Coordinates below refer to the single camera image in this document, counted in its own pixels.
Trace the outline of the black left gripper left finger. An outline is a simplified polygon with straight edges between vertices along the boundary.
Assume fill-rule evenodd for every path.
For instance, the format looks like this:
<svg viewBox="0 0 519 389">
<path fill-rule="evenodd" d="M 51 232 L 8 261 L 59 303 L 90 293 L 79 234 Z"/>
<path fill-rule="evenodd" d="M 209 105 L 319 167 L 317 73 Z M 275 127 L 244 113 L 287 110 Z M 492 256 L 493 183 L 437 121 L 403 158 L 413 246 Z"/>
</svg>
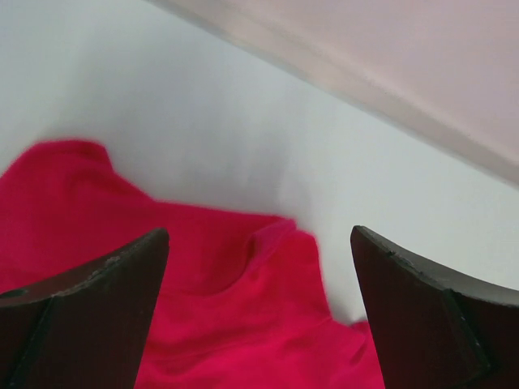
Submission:
<svg viewBox="0 0 519 389">
<path fill-rule="evenodd" d="M 169 253 L 164 229 L 1 295 L 3 388 L 132 388 Z"/>
</svg>

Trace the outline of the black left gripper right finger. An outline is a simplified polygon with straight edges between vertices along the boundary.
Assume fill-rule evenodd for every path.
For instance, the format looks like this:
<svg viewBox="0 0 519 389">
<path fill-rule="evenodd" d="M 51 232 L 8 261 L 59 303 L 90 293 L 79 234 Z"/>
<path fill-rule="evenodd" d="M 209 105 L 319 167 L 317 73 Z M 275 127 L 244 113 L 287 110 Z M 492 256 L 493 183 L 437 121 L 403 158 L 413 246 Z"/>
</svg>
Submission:
<svg viewBox="0 0 519 389">
<path fill-rule="evenodd" d="M 364 227 L 354 267 L 387 388 L 516 388 L 518 292 Z"/>
</svg>

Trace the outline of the crimson red t shirt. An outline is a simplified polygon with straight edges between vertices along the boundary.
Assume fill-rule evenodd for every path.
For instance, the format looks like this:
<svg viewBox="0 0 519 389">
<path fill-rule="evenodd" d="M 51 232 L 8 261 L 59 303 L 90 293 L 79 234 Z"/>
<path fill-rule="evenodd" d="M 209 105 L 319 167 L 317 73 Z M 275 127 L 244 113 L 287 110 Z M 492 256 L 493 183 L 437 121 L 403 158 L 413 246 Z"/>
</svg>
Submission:
<svg viewBox="0 0 519 389">
<path fill-rule="evenodd" d="M 1 177 L 1 287 L 168 231 L 139 388 L 381 388 L 367 323 L 336 322 L 315 239 L 290 219 L 161 202 L 97 143 L 39 143 Z"/>
</svg>

